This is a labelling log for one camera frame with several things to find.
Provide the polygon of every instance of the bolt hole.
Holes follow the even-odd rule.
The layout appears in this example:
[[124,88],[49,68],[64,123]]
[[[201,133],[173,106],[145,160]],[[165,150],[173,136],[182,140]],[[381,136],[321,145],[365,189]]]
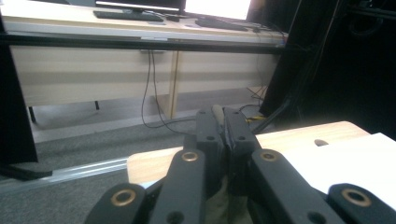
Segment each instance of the bolt hole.
[[119,195],[117,195],[117,201],[120,203],[126,202],[131,198],[131,194],[129,192],[123,192]]
[[359,202],[364,202],[363,196],[361,196],[361,195],[358,194],[358,193],[349,192],[347,195],[348,195],[351,199],[353,199],[353,200],[356,200],[356,201],[359,201]]
[[181,155],[181,159],[183,159],[183,161],[196,161],[198,160],[198,155],[195,152],[186,152]]
[[183,222],[184,216],[180,212],[169,213],[166,217],[166,222],[169,224],[180,224]]
[[321,213],[317,213],[317,212],[308,213],[308,219],[314,224],[326,223],[326,218]]
[[315,139],[315,145],[317,145],[317,147],[323,147],[329,145],[329,143],[321,139]]

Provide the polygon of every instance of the black plastic part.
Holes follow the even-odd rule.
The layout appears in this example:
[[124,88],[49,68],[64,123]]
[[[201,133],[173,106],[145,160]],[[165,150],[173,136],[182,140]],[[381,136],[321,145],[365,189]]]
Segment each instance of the black plastic part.
[[109,189],[88,214],[86,224],[140,224],[146,192],[129,183]]
[[149,223],[203,223],[204,204],[205,154],[181,150],[172,160]]
[[346,223],[396,223],[395,210],[367,189],[355,185],[331,186],[328,203]]
[[221,179],[225,176],[224,145],[219,135],[221,128],[210,110],[198,111],[195,119],[196,148],[205,153],[206,197],[210,198],[219,191]]
[[276,224],[271,212],[264,204],[247,199],[247,210],[254,224]]
[[256,136],[250,131],[241,112],[224,108],[224,130],[229,155],[229,191],[235,196],[247,195],[247,164],[250,154],[262,149]]
[[52,171],[30,171],[0,163],[0,174],[19,180],[35,180],[52,175]]
[[345,223],[282,154],[257,150],[251,159],[252,176],[276,223]]
[[[0,35],[5,33],[0,11]],[[37,161],[26,104],[8,44],[0,41],[0,162]]]

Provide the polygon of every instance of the computer monitor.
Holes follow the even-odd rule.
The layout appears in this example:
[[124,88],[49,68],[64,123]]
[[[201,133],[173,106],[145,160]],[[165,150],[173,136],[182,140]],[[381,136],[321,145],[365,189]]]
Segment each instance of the computer monitor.
[[96,0],[97,7],[129,8],[136,11],[179,13],[184,8],[184,0]]
[[235,20],[248,16],[250,0],[186,0],[185,12]]

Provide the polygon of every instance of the floor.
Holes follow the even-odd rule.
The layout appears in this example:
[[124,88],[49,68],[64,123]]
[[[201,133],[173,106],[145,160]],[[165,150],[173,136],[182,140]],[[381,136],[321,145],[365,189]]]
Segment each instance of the floor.
[[[178,96],[176,119],[193,116],[199,109],[212,105],[232,108],[259,105],[256,96],[248,89],[182,93]],[[31,122],[31,128],[35,142],[143,124],[142,118],[145,122],[160,121],[155,98],[152,96],[146,98],[143,113],[142,100],[142,98],[128,98],[99,101],[99,110],[95,109],[94,102],[34,106],[36,123]],[[258,109],[258,106],[253,106],[247,112],[254,116],[254,113],[258,113]]]

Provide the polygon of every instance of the gray carpet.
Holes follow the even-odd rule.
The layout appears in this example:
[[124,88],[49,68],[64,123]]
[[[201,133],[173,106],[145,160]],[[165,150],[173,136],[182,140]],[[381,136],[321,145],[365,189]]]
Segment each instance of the gray carpet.
[[[183,133],[195,132],[193,118],[176,119],[168,127]],[[149,126],[161,125],[160,122]],[[148,128],[136,125],[101,133],[86,134],[35,145],[39,164],[23,163],[17,166],[32,170],[57,170],[99,161],[129,157],[132,154],[169,147],[180,147],[184,134],[166,127]]]
[[83,223],[108,189],[127,181],[126,171],[120,171],[1,195],[0,223]]

